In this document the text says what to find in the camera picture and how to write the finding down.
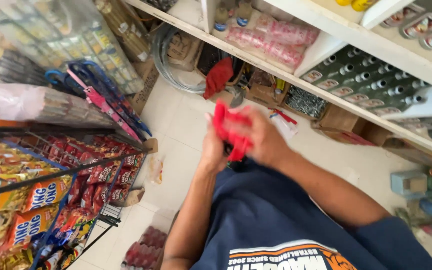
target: wire snack rack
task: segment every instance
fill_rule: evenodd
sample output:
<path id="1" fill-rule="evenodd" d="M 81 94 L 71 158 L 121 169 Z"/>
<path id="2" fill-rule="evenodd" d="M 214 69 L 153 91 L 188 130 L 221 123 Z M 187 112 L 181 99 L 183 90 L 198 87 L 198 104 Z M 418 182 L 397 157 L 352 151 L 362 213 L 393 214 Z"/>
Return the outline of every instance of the wire snack rack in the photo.
<path id="1" fill-rule="evenodd" d="M 126 200 L 149 150 L 112 129 L 0 127 L 0 258 L 31 249 L 33 270 L 48 249 L 82 243 L 71 265 L 121 222 L 111 200 Z M 22 237 L 21 224 L 42 211 L 46 222 Z M 84 246 L 95 226 L 105 230 Z"/>

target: display rack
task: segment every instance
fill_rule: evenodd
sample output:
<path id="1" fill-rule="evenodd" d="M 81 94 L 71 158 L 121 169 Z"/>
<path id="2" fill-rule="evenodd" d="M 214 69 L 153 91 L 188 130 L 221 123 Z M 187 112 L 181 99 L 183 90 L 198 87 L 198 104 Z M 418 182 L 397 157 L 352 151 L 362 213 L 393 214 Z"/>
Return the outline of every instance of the display rack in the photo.
<path id="1" fill-rule="evenodd" d="M 52 143 L 53 138 L 72 137 L 84 142 L 86 145 L 91 145 L 90 141 L 92 140 L 93 135 L 100 135 L 105 137 L 110 136 L 115 141 L 129 144 L 135 149 L 135 151 L 132 151 L 128 154 L 120 154 L 117 156 L 112 155 L 112 157 L 110 158 L 102 158 L 98 160 L 93 159 L 91 160 L 91 163 L 88 163 L 87 160 L 80 160 L 76 156 L 67 152 L 65 149 L 60 148 L 59 146 Z M 0 194 L 8 191 L 13 191 L 22 187 L 30 187 L 34 184 L 61 177 L 63 175 L 72 175 L 70 187 L 67 189 L 67 192 L 64 195 L 63 199 L 60 202 L 55 203 L 58 204 L 56 218 L 54 218 L 50 228 L 44 233 L 44 235 L 40 238 L 39 242 L 35 245 L 33 249 L 33 251 L 35 252 L 34 258 L 41 257 L 41 254 L 43 253 L 48 239 L 55 229 L 54 227 L 58 216 L 60 215 L 62 208 L 68 203 L 69 190 L 73 187 L 79 171 L 99 165 L 104 165 L 113 161 L 123 161 L 126 157 L 144 153 L 141 163 L 139 163 L 139 167 L 136 169 L 135 174 L 133 175 L 131 180 L 127 183 L 131 187 L 139 173 L 141 164 L 146 157 L 146 153 L 151 150 L 143 146 L 142 144 L 134 141 L 133 139 L 127 138 L 115 132 L 115 130 L 78 129 L 54 125 L 36 125 L 27 128 L 0 127 L 0 142 L 7 144 L 12 149 L 19 150 L 23 154 L 31 155 L 36 161 L 43 161 L 49 163 L 51 167 L 60 169 L 60 171 L 57 171 L 55 173 L 38 176 L 33 179 L 21 182 L 8 182 L 7 180 L 0 178 L 0 181 L 5 182 L 6 184 L 0 187 Z M 48 156 L 51 155 L 49 151 L 50 149 L 57 150 L 59 154 L 57 156 L 53 155 L 51 158 L 48 158 Z M 108 193 L 110 193 L 112 188 L 114 187 L 116 179 L 122 167 L 123 162 L 120 163 L 116 173 L 113 176 L 111 184 L 108 185 Z M 109 203 L 109 197 L 109 194 L 105 196 L 104 205 L 96 214 L 94 222 L 88 232 L 86 239 L 91 236 L 95 226 L 102 226 L 102 224 L 105 223 L 105 230 L 99 236 L 97 236 L 96 239 L 93 240 L 93 242 L 85 246 L 82 253 L 87 251 L 87 249 L 89 249 L 95 242 L 97 242 L 112 227 L 117 227 L 118 223 L 121 222 L 120 214 L 122 208 L 111 205 Z M 126 199 L 127 194 L 122 198 L 122 200 L 125 201 Z M 30 269 L 36 269 L 38 262 L 39 260 L 35 259 Z"/>
<path id="2" fill-rule="evenodd" d="M 184 13 L 175 14 L 171 9 L 166 13 L 141 0 L 126 0 L 126 2 L 204 42 L 228 52 L 255 67 L 344 108 L 357 116 L 393 132 L 396 136 L 407 139 L 432 152 L 432 139 L 429 137 L 421 136 L 420 134 L 398 126 L 299 78 L 300 74 L 305 73 L 315 64 L 339 51 L 349 43 L 432 84 L 432 61 L 430 59 L 426 59 L 422 55 L 417 55 L 394 41 L 388 40 L 371 31 L 371 28 L 377 26 L 386 19 L 388 14 L 391 15 L 395 13 L 400 8 L 411 3 L 411 0 L 380 0 L 366 12 L 359 12 L 358 14 L 361 15 L 360 17 L 354 15 L 354 11 L 350 6 L 340 7 L 334 0 L 324 1 L 324 6 L 322 5 L 322 1 L 266 0 L 266 3 L 272 4 L 324 31 L 321 32 L 316 42 L 305 52 L 304 61 L 301 64 L 302 66 L 296 70 L 296 73 L 282 70 L 272 65 L 267 59 L 261 56 L 255 56 L 243 49 L 233 46 L 224 40 L 224 36 L 221 39 L 212 35 L 214 13 L 219 3 L 218 0 L 201 0 L 201 2 L 180 0 L 172 8 L 174 10 L 184 10 L 186 13 L 197 13 L 202 7 L 204 30 L 194 26 L 197 23 L 197 21 L 195 21 L 196 16 L 185 16 Z"/>

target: coil of wire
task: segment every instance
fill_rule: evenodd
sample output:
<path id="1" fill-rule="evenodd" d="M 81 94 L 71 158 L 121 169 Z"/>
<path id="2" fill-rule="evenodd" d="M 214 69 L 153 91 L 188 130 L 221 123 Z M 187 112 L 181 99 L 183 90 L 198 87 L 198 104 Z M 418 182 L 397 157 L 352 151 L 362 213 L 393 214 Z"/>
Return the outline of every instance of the coil of wire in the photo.
<path id="1" fill-rule="evenodd" d="M 153 46 L 151 48 L 154 65 L 166 82 L 170 83 L 175 88 L 193 94 L 203 94 L 206 89 L 205 83 L 196 85 L 181 83 L 180 81 L 176 80 L 171 73 L 168 61 L 168 48 L 173 36 L 179 31 L 180 29 L 165 22 L 159 27 L 158 31 L 154 35 Z"/>

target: red cloth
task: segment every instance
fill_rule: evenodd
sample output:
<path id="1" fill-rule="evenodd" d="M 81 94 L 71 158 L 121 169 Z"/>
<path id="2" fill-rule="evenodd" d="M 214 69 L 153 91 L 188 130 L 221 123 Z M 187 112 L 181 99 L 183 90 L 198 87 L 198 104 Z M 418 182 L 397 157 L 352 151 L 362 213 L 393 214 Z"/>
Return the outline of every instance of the red cloth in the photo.
<path id="1" fill-rule="evenodd" d="M 207 100 L 214 94 L 224 90 L 226 82 L 233 76 L 233 61 L 231 57 L 222 59 L 208 72 L 206 77 L 206 90 L 202 97 Z"/>
<path id="2" fill-rule="evenodd" d="M 253 147 L 253 142 L 249 137 L 241 136 L 235 131 L 228 130 L 224 123 L 232 122 L 242 126 L 251 126 L 251 120 L 240 112 L 231 113 L 228 106 L 218 100 L 214 108 L 213 126 L 218 137 L 229 142 L 233 146 L 231 154 L 227 157 L 230 162 L 240 161 L 246 152 Z"/>

